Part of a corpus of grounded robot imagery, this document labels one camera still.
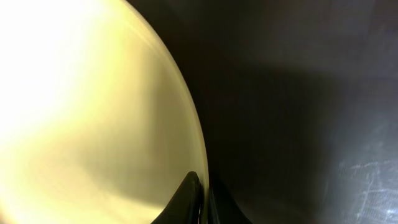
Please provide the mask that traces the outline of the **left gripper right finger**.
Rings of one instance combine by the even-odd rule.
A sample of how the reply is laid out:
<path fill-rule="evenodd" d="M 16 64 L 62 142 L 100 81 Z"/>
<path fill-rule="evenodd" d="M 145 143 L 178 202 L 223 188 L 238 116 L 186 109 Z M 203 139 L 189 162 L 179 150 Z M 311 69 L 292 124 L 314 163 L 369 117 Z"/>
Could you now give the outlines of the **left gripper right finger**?
<path fill-rule="evenodd" d="M 210 183 L 208 224 L 252 224 L 220 180 Z"/>

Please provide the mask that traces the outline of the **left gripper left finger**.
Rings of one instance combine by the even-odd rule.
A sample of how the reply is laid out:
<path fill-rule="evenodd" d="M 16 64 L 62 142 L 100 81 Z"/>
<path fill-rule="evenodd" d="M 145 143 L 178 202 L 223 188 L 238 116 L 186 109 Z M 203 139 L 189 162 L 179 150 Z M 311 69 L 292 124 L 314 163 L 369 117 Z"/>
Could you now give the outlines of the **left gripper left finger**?
<path fill-rule="evenodd" d="M 203 193 L 197 173 L 190 171 L 152 224 L 198 224 Z"/>

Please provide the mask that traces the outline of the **yellow round plate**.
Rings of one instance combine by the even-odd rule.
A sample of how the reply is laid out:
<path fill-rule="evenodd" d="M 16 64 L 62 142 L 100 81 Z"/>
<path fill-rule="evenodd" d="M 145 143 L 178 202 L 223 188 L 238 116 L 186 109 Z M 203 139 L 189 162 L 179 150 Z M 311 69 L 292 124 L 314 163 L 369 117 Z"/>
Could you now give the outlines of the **yellow round plate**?
<path fill-rule="evenodd" d="M 1 2 L 1 222 L 151 223 L 191 174 L 182 74 L 126 1 Z"/>

